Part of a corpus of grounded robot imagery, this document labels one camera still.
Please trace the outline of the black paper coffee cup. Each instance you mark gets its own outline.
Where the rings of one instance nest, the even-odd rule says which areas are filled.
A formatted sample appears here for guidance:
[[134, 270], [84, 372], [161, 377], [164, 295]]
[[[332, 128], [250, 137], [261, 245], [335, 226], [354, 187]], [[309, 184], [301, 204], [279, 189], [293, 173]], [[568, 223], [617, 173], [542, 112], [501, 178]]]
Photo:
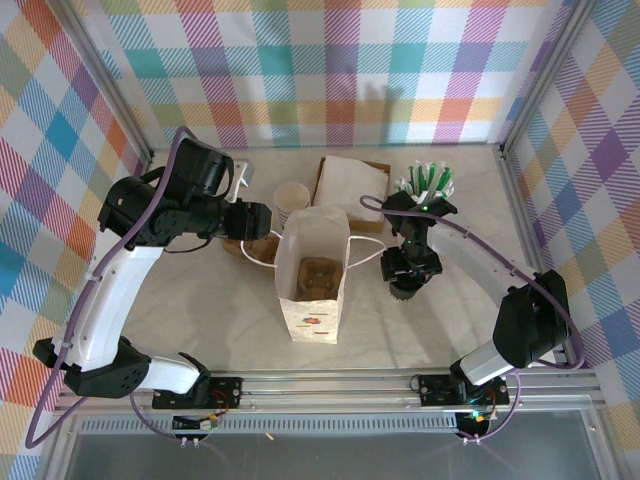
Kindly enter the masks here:
[[415, 296], [424, 283], [412, 277], [399, 277], [389, 283], [390, 294], [399, 301], [407, 301]]

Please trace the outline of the brown pulp cup carrier stack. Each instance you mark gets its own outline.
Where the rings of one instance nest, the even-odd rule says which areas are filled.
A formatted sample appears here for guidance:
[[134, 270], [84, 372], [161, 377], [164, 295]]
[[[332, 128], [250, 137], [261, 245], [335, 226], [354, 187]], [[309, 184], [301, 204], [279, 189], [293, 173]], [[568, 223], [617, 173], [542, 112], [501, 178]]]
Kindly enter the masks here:
[[[247, 259], [242, 253], [239, 240], [223, 239], [220, 243], [227, 253], [244, 260]], [[245, 241], [244, 249], [251, 258], [271, 265], [274, 263], [278, 245], [279, 238], [275, 234], [270, 233], [260, 240]]]

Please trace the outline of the stack of paper cups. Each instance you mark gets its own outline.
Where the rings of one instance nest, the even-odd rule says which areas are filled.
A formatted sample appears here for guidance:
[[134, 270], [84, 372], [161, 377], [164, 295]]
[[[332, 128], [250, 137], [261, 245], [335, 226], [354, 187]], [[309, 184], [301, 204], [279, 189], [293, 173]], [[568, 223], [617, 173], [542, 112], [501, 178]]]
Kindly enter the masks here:
[[284, 227], [293, 212], [303, 210], [310, 205], [311, 196], [305, 185], [297, 182], [287, 182], [276, 189], [274, 202], [279, 223]]

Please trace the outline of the white printed paper bag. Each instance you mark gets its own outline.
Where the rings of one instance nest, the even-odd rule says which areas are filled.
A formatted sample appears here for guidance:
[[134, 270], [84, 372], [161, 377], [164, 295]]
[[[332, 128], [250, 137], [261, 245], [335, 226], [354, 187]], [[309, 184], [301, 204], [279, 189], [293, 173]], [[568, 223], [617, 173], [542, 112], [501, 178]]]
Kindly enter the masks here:
[[[274, 271], [275, 290], [284, 321], [294, 342], [335, 344], [343, 310], [348, 272], [381, 255], [386, 245], [379, 239], [353, 235], [346, 213], [337, 207], [309, 207], [293, 212], [278, 235], [274, 263], [247, 260]], [[297, 277], [302, 259], [324, 257], [342, 264], [336, 300], [297, 301]]]

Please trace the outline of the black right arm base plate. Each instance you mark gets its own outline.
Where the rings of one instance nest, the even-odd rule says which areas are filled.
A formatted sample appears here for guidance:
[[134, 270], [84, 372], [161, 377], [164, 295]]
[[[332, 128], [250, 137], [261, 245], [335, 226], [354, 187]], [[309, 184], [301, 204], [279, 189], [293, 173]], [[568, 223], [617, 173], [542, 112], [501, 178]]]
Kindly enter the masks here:
[[452, 375], [418, 375], [417, 393], [421, 406], [509, 405], [506, 381], [500, 377], [473, 385]]

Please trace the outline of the aluminium frame post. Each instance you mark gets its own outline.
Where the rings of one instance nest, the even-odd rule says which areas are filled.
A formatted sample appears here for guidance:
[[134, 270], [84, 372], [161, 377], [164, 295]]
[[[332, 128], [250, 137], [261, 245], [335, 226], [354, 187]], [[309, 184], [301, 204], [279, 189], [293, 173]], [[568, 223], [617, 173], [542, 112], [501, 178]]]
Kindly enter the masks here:
[[124, 51], [102, 8], [100, 0], [48, 0], [49, 6], [71, 37], [86, 68], [112, 107], [128, 138], [141, 154], [153, 149], [143, 127], [136, 119], [127, 96], [116, 81], [102, 51], [107, 51], [122, 79], [134, 78], [125, 71]]
[[584, 24], [589, 19], [598, 0], [567, 0], [567, 6], [560, 6], [563, 14], [562, 22], [553, 20], [548, 33], [549, 40], [544, 40], [540, 50], [531, 63], [534, 76], [527, 73], [523, 81], [524, 91], [518, 93], [507, 115], [504, 132], [499, 134], [497, 145], [504, 158], [515, 148], [530, 124], [535, 110], [539, 107], [544, 95], [566, 60], [571, 47], [575, 43]]

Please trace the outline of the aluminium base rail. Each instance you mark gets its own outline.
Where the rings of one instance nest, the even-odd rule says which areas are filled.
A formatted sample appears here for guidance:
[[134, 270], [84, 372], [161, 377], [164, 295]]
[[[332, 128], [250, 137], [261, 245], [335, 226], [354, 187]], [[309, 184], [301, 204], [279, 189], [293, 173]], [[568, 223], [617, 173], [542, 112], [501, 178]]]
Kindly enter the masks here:
[[[418, 375], [448, 375], [442, 369], [352, 369], [316, 371], [215, 372], [212, 377], [241, 377], [242, 394], [233, 413], [353, 413], [403, 410], [468, 412], [495, 408], [530, 411], [601, 407], [604, 394], [590, 370], [563, 371], [534, 367], [503, 379], [510, 404], [501, 406], [422, 407]], [[132, 396], [142, 409], [152, 408], [154, 391]]]

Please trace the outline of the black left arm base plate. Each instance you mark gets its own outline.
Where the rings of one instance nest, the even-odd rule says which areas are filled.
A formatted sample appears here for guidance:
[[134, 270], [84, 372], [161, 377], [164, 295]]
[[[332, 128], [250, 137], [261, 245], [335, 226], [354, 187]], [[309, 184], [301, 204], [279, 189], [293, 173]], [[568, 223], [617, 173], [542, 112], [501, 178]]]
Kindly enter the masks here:
[[241, 377], [203, 377], [185, 394], [168, 390], [154, 392], [152, 408], [156, 410], [227, 410], [237, 409], [242, 394]]

